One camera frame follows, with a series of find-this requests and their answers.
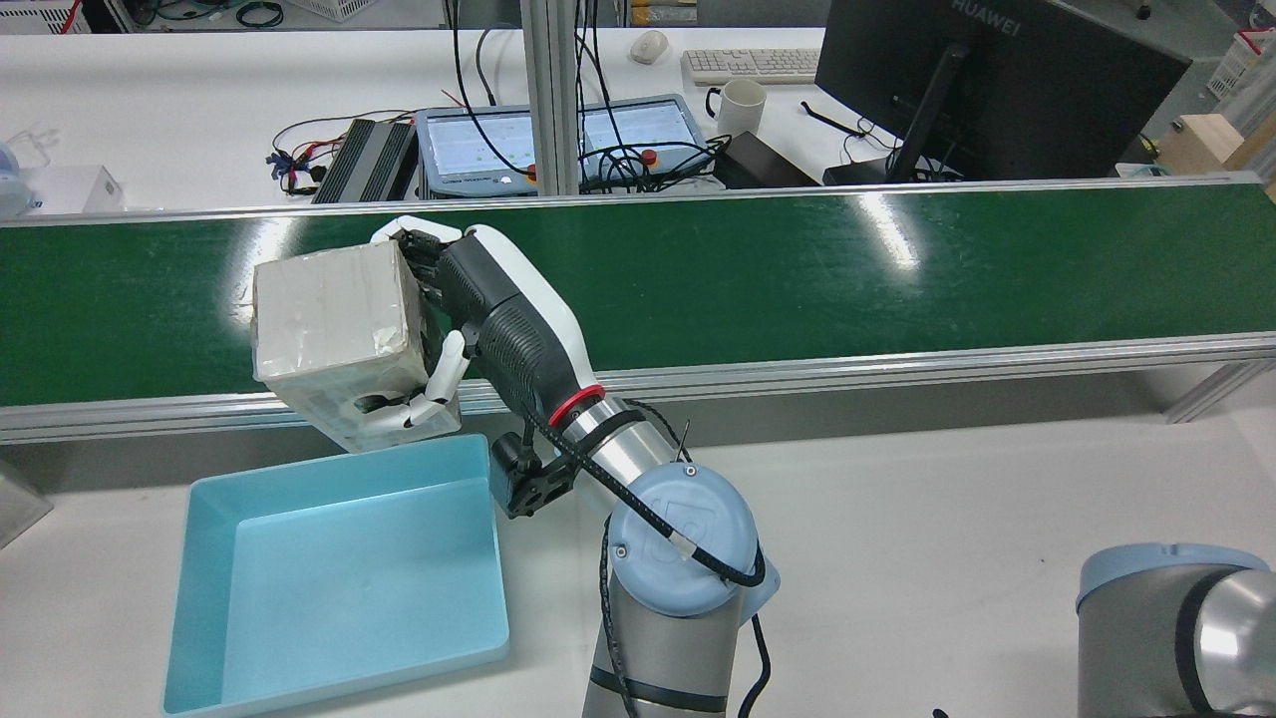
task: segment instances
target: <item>light blue tray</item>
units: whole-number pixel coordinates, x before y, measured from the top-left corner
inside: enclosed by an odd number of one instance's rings
[[[167,715],[251,715],[509,653],[487,443],[195,482]]]

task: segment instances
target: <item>white basket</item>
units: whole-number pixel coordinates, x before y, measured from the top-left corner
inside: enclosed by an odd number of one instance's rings
[[[1240,75],[1258,61],[1258,56],[1272,42],[1276,42],[1276,29],[1243,29],[1238,32],[1231,38],[1231,47],[1224,55],[1222,62],[1219,62],[1219,69],[1213,71],[1213,77],[1210,78],[1206,87],[1219,99],[1226,97],[1236,87]]]
[[[305,8],[311,13],[318,13],[329,20],[343,23],[355,13],[371,5],[376,0],[288,0],[299,8]]]
[[[0,3],[0,34],[57,34],[71,14],[75,0],[9,0]],[[83,8],[66,33],[91,33]]]

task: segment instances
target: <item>white mug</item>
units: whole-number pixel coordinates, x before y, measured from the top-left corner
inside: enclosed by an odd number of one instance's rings
[[[722,106],[715,112],[709,106],[709,98],[715,94],[722,96]],[[758,125],[762,124],[762,107],[767,103],[767,91],[752,79],[732,79],[721,88],[711,87],[704,96],[704,111],[711,117],[717,117],[718,134],[735,136],[740,133],[752,131],[758,134]]]

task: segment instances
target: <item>white table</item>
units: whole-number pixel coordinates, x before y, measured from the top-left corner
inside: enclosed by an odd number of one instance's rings
[[[1073,715],[1086,556],[1198,541],[1276,560],[1276,381],[1256,398],[1176,427],[1151,413],[695,450],[750,501],[783,576],[754,715]],[[185,488],[54,501],[0,551],[0,717],[158,715]],[[500,520],[508,661],[282,715],[577,715],[598,536],[574,495]],[[748,631],[739,645],[731,714],[758,668]]]
[[[680,92],[706,135],[704,89],[683,78],[686,47],[818,47],[820,29],[669,29],[670,50],[653,65],[628,59],[638,29],[601,31],[609,88],[618,98]],[[473,71],[478,33],[462,32],[466,89],[484,101]],[[498,101],[527,102],[522,36],[496,31],[484,46],[484,69]],[[290,199],[271,179],[264,158],[283,126],[305,119],[376,108],[450,106],[458,94],[450,33],[245,32],[125,36],[11,37],[0,80],[0,139],[23,130],[52,136],[56,165],[105,165],[134,209],[214,209],[309,201]],[[601,99],[592,73],[586,101]],[[817,180],[841,163],[845,134],[806,117],[818,111],[854,126],[856,115],[814,85],[772,87],[759,135]],[[336,136],[348,120],[290,133],[291,148]],[[883,152],[865,140],[849,144],[856,159]],[[22,142],[19,159],[37,156]]]

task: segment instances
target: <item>green conveyor belt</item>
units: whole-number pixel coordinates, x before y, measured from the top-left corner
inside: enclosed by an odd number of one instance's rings
[[[251,267],[396,214],[0,228],[0,406],[264,392]],[[508,233],[597,370],[1276,330],[1276,207],[1254,185],[422,216]]]

